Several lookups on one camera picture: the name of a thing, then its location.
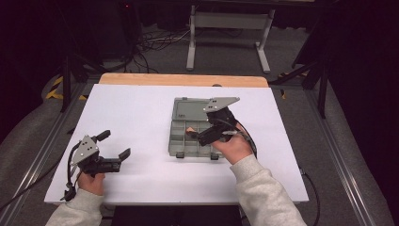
dark background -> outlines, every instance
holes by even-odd
[[[302,55],[318,56],[323,49],[319,47],[343,31],[343,39],[335,43],[330,58],[329,81],[394,221],[399,224],[399,8],[388,0],[341,2],[353,3],[343,4],[343,8],[353,8],[344,10],[341,18],[326,16],[318,24],[319,32],[311,34],[313,41],[304,46]],[[111,9],[107,4],[109,1],[103,1],[95,8],[90,1],[0,2],[0,142],[42,103],[42,89],[59,72],[65,55],[77,53],[102,64],[104,58],[132,53],[137,38],[135,20],[129,21],[135,18],[133,9],[126,12],[126,8],[114,4]],[[174,30],[186,23],[186,16],[176,13],[183,6],[151,8],[143,6],[139,11],[143,25],[158,23],[160,28]],[[290,10],[277,11],[274,26],[311,30],[317,22],[316,14]],[[91,21],[89,18],[96,17],[93,12],[103,12],[113,18],[112,22]],[[99,39],[102,32],[109,33],[106,29],[110,27],[111,33],[117,35],[106,41]]]

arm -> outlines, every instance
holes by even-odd
[[[251,225],[306,225],[284,187],[259,164],[241,135],[212,145],[232,164],[238,201]]]
[[[104,177],[103,173],[96,174],[95,178],[82,173],[78,180],[76,197],[58,206],[46,225],[100,225]]]

human hand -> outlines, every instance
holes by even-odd
[[[237,128],[246,133],[241,124],[237,123]],[[212,146],[220,150],[232,165],[252,154],[250,145],[240,134],[233,135],[228,142],[217,140]]]
[[[77,180],[77,184],[79,185],[79,188],[82,188],[85,191],[93,193],[94,195],[102,196],[104,194],[104,178],[104,173],[97,173],[93,178],[89,174],[82,172]]]

person's left hand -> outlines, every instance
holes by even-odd
[[[104,173],[97,173],[95,177],[91,177],[89,174],[82,172],[77,180],[79,188],[84,189],[94,195],[102,196],[104,194],[103,180],[105,178]]]

sleeve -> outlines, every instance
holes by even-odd
[[[284,187],[253,154],[231,170],[237,179],[238,200],[251,225],[306,225]]]
[[[102,220],[100,205],[103,199],[104,196],[78,189],[76,197],[70,202],[59,205],[46,225],[100,225]]]

